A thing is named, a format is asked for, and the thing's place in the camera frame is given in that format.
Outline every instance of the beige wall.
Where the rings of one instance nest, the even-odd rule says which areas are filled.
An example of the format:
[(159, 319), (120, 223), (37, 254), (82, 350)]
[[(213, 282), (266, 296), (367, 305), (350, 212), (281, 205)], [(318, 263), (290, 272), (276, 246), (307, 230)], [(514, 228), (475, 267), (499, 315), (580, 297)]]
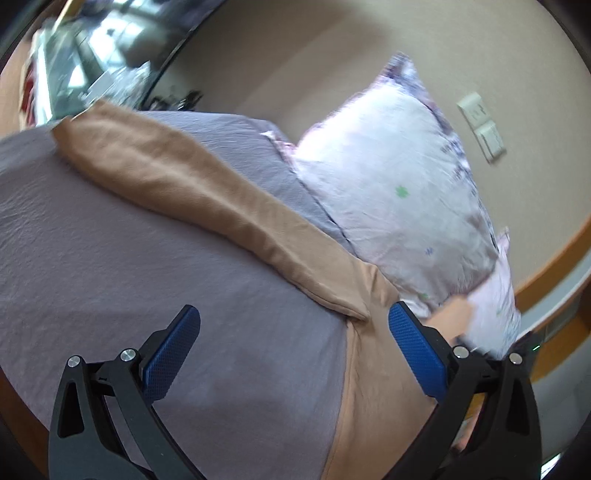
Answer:
[[(591, 214), (591, 75), (535, 0), (228, 0), (161, 85), (292, 140), (401, 50), (460, 134), (519, 285)], [(187, 80), (187, 69), (191, 80)], [(490, 166), (456, 107), (478, 91), (508, 150)]]

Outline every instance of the tan blanket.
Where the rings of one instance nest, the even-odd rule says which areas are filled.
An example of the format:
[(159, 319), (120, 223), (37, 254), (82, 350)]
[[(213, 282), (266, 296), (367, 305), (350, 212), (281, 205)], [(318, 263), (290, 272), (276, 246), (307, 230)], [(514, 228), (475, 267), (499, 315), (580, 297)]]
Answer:
[[(54, 129), (81, 173), (140, 206), (220, 233), (348, 317), (343, 398), (325, 480), (379, 480), (416, 437), (434, 402), (388, 329), (395, 287), (332, 238), (180, 131), (99, 101)], [(456, 300), (432, 318), (451, 341), (471, 315)]]

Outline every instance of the gray bed sheet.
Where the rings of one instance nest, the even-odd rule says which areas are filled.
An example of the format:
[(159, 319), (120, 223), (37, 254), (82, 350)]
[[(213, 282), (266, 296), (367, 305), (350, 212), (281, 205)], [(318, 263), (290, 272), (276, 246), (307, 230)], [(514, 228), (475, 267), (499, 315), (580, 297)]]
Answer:
[[(350, 249), (260, 135), (269, 124), (150, 115)], [(56, 153), (47, 128), (0, 142), (0, 248), (0, 365), (43, 424), (70, 355), (112, 359), (190, 303), (201, 334), (154, 405), (177, 443), (211, 480), (320, 478), (343, 388), (342, 316), (225, 238), (90, 183)]]

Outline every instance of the wooden trim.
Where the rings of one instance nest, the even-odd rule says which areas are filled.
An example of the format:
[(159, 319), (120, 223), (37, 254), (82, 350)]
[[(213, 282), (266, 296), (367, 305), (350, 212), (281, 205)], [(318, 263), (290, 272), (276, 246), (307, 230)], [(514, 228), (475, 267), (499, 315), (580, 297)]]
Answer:
[(561, 252), (517, 289), (517, 308), (522, 312), (532, 308), (572, 271), (590, 249), (591, 216)]
[(49, 432), (22, 401), (0, 368), (0, 415), (35, 467), (48, 474)]
[(540, 330), (543, 330), (550, 322), (552, 322), (552, 320), (554, 320), (558, 315), (562, 314), (567, 308), (569, 308), (570, 305), (572, 304), (572, 300), (574, 298), (576, 298), (579, 294), (583, 293), (590, 283), (591, 283), (591, 277), (587, 278), (587, 280), (585, 280), (580, 285), (580, 287), (577, 288), (577, 290), (575, 290), (573, 292), (573, 294), (570, 296), (570, 298), (567, 301), (565, 301), (564, 304), (560, 306), (560, 308), (558, 308), (552, 315), (550, 315), (548, 318), (546, 318), (546, 320), (544, 320), (542, 323), (540, 323), (535, 328), (533, 328), (532, 331), (539, 332)]
[(591, 287), (581, 295), (576, 315), (544, 343), (530, 375), (532, 383), (544, 378), (566, 360), (591, 335)]

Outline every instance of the metal screw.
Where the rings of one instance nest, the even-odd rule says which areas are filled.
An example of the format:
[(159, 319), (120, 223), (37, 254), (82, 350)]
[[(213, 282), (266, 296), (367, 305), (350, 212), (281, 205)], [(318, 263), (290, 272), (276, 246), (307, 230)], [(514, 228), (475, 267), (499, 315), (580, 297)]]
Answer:
[(123, 350), (119, 357), (124, 362), (131, 362), (135, 358), (135, 350), (132, 348), (128, 348), (127, 350)]
[(470, 352), (465, 346), (457, 346), (453, 349), (453, 354), (458, 358), (468, 358)]
[(513, 352), (509, 355), (509, 360), (511, 361), (511, 363), (513, 365), (521, 365), (521, 362), (523, 361), (523, 358), (521, 358), (521, 355)]
[(68, 367), (74, 368), (77, 367), (80, 363), (80, 357), (78, 355), (71, 356), (68, 359)]

